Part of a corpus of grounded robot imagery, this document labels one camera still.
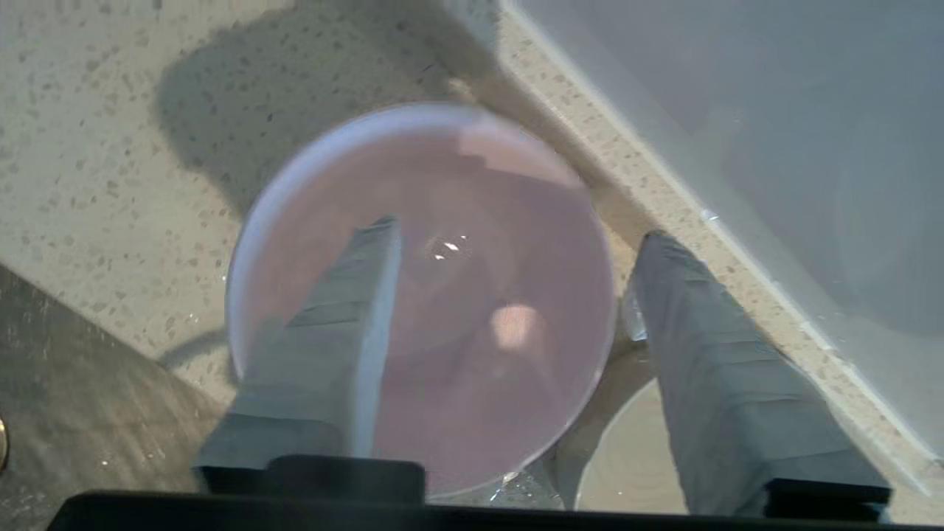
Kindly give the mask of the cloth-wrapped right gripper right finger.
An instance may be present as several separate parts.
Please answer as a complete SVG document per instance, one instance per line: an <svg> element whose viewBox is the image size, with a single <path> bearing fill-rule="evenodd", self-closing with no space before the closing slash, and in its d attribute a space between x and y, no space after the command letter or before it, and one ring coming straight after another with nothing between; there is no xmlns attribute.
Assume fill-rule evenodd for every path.
<svg viewBox="0 0 944 531"><path fill-rule="evenodd" d="M628 293L692 514L883 518L893 490L707 266L648 232Z"/></svg>

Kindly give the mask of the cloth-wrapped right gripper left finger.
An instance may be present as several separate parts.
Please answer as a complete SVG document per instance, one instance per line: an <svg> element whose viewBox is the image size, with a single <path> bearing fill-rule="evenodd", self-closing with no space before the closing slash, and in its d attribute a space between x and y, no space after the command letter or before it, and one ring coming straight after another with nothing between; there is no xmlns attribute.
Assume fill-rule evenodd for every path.
<svg viewBox="0 0 944 531"><path fill-rule="evenodd" d="M395 216L353 233L298 313L262 329L195 468L263 470L286 456L372 456L401 256Z"/></svg>

